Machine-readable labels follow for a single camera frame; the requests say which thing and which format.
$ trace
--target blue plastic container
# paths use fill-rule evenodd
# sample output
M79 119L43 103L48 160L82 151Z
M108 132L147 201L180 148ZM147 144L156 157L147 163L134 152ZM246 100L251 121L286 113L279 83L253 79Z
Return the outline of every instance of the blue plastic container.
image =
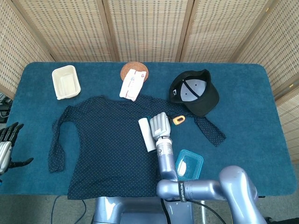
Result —
M178 155L176 170L181 181L196 180L199 178L204 159L201 155L183 149Z

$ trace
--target woven room divider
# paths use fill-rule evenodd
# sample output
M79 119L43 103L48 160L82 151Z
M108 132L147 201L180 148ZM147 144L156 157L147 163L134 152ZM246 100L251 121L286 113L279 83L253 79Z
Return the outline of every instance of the woven room divider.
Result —
M298 15L278 0L0 0L0 91L14 98L33 61L259 63L299 160Z

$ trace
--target round coaster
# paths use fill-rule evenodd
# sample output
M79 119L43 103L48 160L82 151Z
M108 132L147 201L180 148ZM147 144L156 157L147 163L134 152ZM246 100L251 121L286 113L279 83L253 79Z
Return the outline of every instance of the round coaster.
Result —
M145 75L143 82L145 82L145 80L147 80L149 77L149 70L144 64L142 64L140 62L129 62L129 63L126 63L121 69L122 81L125 79L125 77L130 69L135 69L136 71L146 71L146 75Z

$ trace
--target white food container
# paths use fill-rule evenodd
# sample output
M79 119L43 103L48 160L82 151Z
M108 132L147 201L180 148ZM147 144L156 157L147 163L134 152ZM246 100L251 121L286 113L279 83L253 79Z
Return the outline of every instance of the white food container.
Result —
M52 79L57 99L72 98L81 91L76 69L72 65L55 69Z

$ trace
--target blue tablecloth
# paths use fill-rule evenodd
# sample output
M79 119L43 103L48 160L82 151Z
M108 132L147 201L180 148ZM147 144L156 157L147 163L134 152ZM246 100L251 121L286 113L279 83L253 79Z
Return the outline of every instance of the blue tablecloth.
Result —
M74 65L81 92L71 99L57 100L52 71ZM60 142L66 152L65 170L50 174L48 153L52 123L68 105L92 96L119 99L120 71L125 63L31 63L21 77L8 125L18 121L25 126L13 149L13 160L34 157L22 168L9 170L1 178L2 194L66 195L78 158L79 139L75 126L61 127ZM194 124L192 118L173 126L171 138L175 157L182 149L203 156L200 179L218 180L226 166L246 170L259 195L285 195L296 189L296 178L275 107L265 69L257 64L234 63L145 63L149 79L142 94L168 98L173 79L186 70L208 69L220 95L218 105L207 118L222 130L227 139L214 147Z

